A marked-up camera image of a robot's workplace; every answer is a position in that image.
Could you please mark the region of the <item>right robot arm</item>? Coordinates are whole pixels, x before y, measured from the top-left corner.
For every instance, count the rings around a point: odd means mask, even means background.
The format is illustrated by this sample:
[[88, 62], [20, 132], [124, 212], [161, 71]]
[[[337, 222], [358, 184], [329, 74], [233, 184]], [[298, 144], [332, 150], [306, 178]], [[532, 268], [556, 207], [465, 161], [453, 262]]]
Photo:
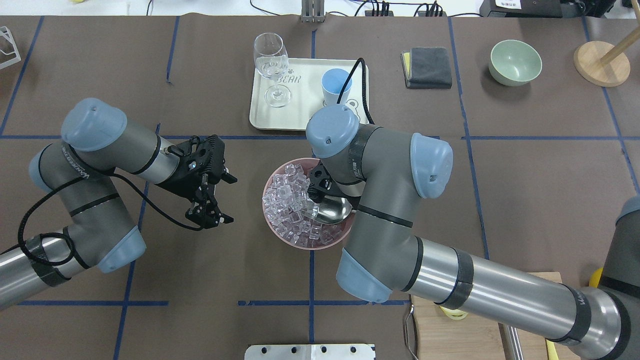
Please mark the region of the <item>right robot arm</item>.
[[441, 196], [453, 170], [450, 144], [418, 132], [363, 124], [327, 105], [306, 138], [331, 191], [358, 201], [336, 272], [339, 286], [382, 303], [393, 291], [528, 331], [588, 360], [639, 358], [639, 197], [629, 198], [599, 285], [573, 288], [415, 235], [423, 199]]

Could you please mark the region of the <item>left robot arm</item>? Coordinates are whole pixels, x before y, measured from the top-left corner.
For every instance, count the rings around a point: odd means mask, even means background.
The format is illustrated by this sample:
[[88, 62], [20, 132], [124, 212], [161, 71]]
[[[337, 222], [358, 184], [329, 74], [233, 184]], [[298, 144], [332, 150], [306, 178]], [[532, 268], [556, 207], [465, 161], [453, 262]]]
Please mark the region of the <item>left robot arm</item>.
[[[219, 182], [233, 184], [217, 136], [192, 136], [173, 144], [98, 98], [85, 98], [67, 114], [61, 139], [43, 148], [29, 164], [29, 175], [46, 195], [23, 216], [17, 244], [1, 254], [1, 309], [80, 272], [110, 273], [146, 251], [139, 225], [131, 218], [113, 179], [122, 170], [146, 180], [190, 207], [181, 228], [201, 231], [233, 223], [215, 198]], [[25, 238], [26, 223], [48, 199], [59, 196], [71, 224]]]

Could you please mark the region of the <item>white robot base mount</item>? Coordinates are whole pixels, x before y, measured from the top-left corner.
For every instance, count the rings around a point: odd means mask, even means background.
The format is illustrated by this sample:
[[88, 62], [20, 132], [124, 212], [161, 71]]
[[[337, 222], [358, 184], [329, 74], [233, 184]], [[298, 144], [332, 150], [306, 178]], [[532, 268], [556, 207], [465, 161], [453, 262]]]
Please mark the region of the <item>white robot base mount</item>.
[[374, 344], [256, 344], [249, 346], [245, 360], [375, 360]]

